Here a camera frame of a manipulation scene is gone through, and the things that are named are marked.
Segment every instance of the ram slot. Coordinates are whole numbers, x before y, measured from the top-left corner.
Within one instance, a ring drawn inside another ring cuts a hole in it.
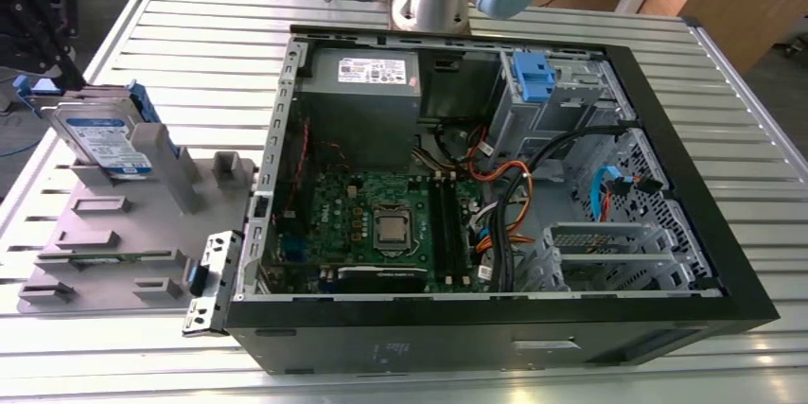
[[[448,264],[448,252],[445,249],[445,238],[443,234],[443,182],[429,181],[429,227],[432,231],[432,256],[435,258],[435,275],[439,282],[451,276]]]
[[[445,182],[441,186],[443,196],[443,232],[448,255],[449,274],[455,284],[461,284],[467,276],[464,259],[464,238],[460,223],[460,203],[457,202],[457,191],[455,182]]]

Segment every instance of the metal hinge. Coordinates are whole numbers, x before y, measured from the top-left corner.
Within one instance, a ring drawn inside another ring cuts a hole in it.
[[[207,238],[200,265],[191,272],[191,300],[181,336],[228,336],[225,316],[244,234],[224,231]]]

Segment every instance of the blue drive bay latch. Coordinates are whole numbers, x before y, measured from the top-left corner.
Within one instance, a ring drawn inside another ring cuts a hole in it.
[[[556,88],[556,70],[544,54],[513,52],[513,74],[521,85],[521,99],[528,103],[544,103]]]

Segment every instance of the power supply label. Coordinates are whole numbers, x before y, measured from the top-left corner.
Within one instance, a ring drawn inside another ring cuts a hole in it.
[[[141,179],[152,172],[152,163],[131,145],[125,122],[119,118],[68,118],[73,138],[99,166],[120,174],[117,178]]]
[[[405,62],[387,59],[341,59],[337,81],[363,84],[407,84]]]

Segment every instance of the aluminum slotted table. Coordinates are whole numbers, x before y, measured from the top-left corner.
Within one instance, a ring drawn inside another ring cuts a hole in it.
[[[472,10],[476,34],[629,46],[781,319],[637,367],[388,377],[279,376],[231,338],[183,339],[184,311],[16,312],[76,177],[52,132],[0,207],[0,398],[276,402],[793,402],[808,399],[808,166],[705,33],[676,18]],[[381,5],[337,0],[129,0],[87,69],[137,79],[195,158],[260,159],[289,24],[387,26]]]

